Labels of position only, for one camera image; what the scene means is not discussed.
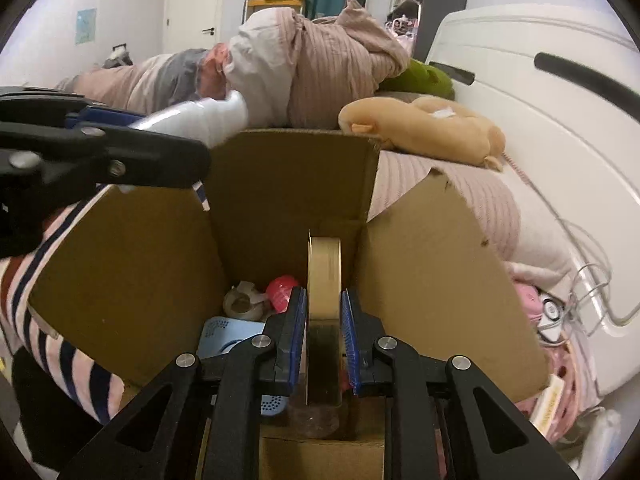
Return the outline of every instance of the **blue wall poster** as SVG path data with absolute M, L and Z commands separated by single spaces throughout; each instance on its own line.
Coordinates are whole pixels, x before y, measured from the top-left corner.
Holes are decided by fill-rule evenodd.
M 76 44 L 95 41 L 95 15 L 97 9 L 78 10 L 76 17 Z

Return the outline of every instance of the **beige stuffed animal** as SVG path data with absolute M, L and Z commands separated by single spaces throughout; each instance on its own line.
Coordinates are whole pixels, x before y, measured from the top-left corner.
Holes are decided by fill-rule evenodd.
M 346 105 L 338 116 L 345 133 L 379 136 L 386 150 L 398 148 L 472 166 L 502 170 L 503 132 L 489 119 L 440 97 L 411 104 L 370 97 Z

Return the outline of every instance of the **door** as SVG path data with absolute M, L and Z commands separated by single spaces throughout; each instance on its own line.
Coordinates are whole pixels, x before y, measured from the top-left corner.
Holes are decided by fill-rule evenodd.
M 213 47 L 219 42 L 221 10 L 222 0 L 167 0 L 164 51 Z

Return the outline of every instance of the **headboard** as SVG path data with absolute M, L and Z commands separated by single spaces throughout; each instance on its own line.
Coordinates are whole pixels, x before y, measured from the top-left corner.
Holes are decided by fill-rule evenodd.
M 503 129 L 506 153 L 567 220 L 576 270 L 601 263 L 581 270 L 577 294 L 610 267 L 609 287 L 579 313 L 593 332 L 599 393 L 613 391 L 640 371 L 636 46 L 614 16 L 518 4 L 450 14 L 427 62 L 452 75 L 457 101 Z

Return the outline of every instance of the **green pillow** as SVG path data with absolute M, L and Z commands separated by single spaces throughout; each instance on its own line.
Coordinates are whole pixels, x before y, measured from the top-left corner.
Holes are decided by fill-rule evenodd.
M 398 77 L 385 79 L 379 90 L 385 92 L 415 92 L 453 99 L 451 78 L 439 68 L 412 59 L 409 68 Z

